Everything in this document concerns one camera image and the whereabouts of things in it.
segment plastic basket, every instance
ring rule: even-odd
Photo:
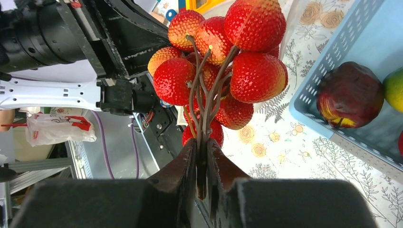
[[[290,102],[290,112],[309,128],[403,183],[397,139],[403,114],[385,101],[377,118],[358,129],[332,129],[316,108],[317,87],[328,70],[346,61],[383,79],[403,66],[402,0],[356,0]]]

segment white plastic bag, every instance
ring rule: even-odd
[[[96,140],[94,126],[86,118],[57,114],[34,114],[27,118],[25,135],[31,146]]]

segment tablecloth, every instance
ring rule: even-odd
[[[362,193],[379,227],[403,227],[403,186],[299,123],[288,110],[294,92],[353,2],[309,2],[283,59],[288,87],[267,101],[243,129],[224,129],[222,150],[254,178],[348,181]],[[175,8],[173,5],[161,0],[157,11]]]

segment green fruit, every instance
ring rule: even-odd
[[[383,85],[386,101],[398,112],[403,113],[403,67],[388,75]]]

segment white robot bracket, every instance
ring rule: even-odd
[[[41,82],[12,78],[0,81],[0,110],[23,107],[66,107],[102,111],[101,87],[86,83]]]

